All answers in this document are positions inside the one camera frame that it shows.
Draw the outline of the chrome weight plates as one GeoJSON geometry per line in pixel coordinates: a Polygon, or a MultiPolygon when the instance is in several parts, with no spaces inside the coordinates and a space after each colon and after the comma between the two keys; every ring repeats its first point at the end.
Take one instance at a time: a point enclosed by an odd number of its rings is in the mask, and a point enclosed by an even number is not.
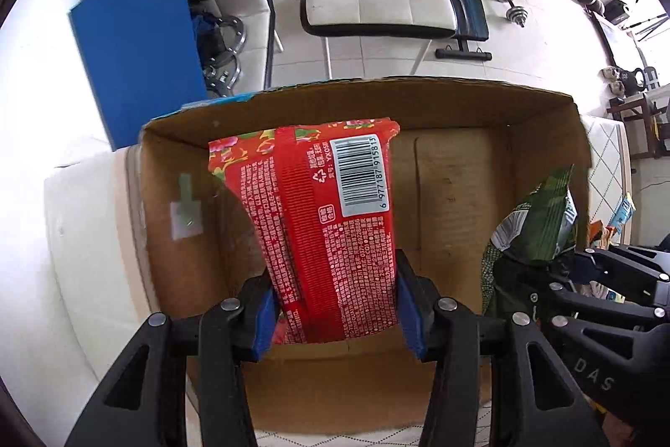
{"type": "Polygon", "coordinates": [[[246,42],[246,28],[236,16],[200,13],[196,23],[196,48],[207,90],[223,98],[232,96],[242,76],[240,54],[246,42]]]}

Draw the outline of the red snack packet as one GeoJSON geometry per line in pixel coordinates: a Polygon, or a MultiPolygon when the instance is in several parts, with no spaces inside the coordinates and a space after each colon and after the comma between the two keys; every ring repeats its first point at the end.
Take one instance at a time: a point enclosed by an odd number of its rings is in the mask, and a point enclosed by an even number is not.
{"type": "Polygon", "coordinates": [[[251,220],[283,339],[333,343],[392,328],[395,237],[389,118],[218,138],[208,168],[251,220]]]}

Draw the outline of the blue milk powder sachet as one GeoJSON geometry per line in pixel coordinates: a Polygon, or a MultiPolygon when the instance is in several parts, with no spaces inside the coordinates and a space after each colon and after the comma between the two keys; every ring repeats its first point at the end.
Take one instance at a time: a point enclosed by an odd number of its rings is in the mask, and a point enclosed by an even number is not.
{"type": "Polygon", "coordinates": [[[614,209],[613,215],[608,223],[608,229],[613,235],[622,233],[628,221],[633,218],[636,211],[633,198],[630,193],[622,196],[617,208],[614,209]]]}

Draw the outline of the green snack packet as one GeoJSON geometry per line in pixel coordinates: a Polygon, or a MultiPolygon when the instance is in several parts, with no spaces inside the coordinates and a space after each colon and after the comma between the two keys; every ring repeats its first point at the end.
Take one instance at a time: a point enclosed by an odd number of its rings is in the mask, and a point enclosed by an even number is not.
{"type": "Polygon", "coordinates": [[[482,258],[486,317],[532,315],[546,285],[567,277],[578,218],[571,176],[570,167],[554,170],[494,229],[482,258]]]}

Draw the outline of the black kettlebell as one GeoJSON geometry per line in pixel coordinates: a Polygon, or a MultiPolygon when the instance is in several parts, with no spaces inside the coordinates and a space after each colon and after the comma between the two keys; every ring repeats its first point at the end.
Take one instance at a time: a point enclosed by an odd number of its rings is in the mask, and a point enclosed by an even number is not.
{"type": "Polygon", "coordinates": [[[627,98],[647,90],[645,75],[641,68],[636,68],[632,72],[620,69],[619,82],[624,87],[627,98]]]}

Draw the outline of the dark wooden chair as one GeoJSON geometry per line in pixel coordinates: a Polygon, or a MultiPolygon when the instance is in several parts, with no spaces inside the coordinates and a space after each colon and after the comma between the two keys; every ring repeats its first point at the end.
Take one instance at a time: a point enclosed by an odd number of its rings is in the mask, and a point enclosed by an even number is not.
{"type": "Polygon", "coordinates": [[[645,91],[626,99],[614,98],[606,112],[624,124],[631,160],[669,157],[668,92],[645,91]]]}

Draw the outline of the open cardboard box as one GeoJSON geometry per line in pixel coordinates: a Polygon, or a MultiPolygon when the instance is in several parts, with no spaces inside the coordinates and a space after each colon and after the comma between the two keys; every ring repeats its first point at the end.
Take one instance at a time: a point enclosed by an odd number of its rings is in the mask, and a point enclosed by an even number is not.
{"type": "Polygon", "coordinates": [[[150,278],[169,317],[271,281],[287,336],[242,363],[253,425],[344,434],[426,415],[435,373],[401,266],[484,307],[483,255],[543,183],[588,203],[569,95],[459,78],[278,88],[152,120],[140,139],[150,278]]]}

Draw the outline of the patterned tablecloth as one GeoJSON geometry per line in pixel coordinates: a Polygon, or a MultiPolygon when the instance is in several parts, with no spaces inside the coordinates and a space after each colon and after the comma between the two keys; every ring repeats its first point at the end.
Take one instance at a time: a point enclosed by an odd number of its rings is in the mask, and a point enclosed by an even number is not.
{"type": "MultiPolygon", "coordinates": [[[[621,152],[628,149],[621,145],[625,133],[613,120],[582,116],[592,157],[588,172],[589,220],[610,219],[621,195],[627,192],[627,175],[624,174],[621,152]]],[[[280,434],[258,431],[259,446],[416,446],[420,439],[420,426],[354,433],[349,436],[318,436],[317,434],[280,434]]]]}

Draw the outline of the black weight bench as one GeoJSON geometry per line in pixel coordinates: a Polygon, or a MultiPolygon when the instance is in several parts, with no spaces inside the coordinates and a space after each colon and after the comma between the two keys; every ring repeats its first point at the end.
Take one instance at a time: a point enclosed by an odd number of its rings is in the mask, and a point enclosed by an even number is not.
{"type": "Polygon", "coordinates": [[[435,50],[437,59],[471,60],[487,62],[493,60],[491,52],[481,48],[470,50],[469,43],[484,43],[490,38],[482,0],[450,0],[456,18],[456,31],[451,44],[435,50]]]}

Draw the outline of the blue foam board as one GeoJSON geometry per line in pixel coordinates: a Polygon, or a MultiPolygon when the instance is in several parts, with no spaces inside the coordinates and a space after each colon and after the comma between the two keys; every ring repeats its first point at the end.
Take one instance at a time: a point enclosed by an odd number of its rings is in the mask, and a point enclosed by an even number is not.
{"type": "Polygon", "coordinates": [[[187,0],[82,0],[69,19],[112,149],[207,98],[187,0]]]}

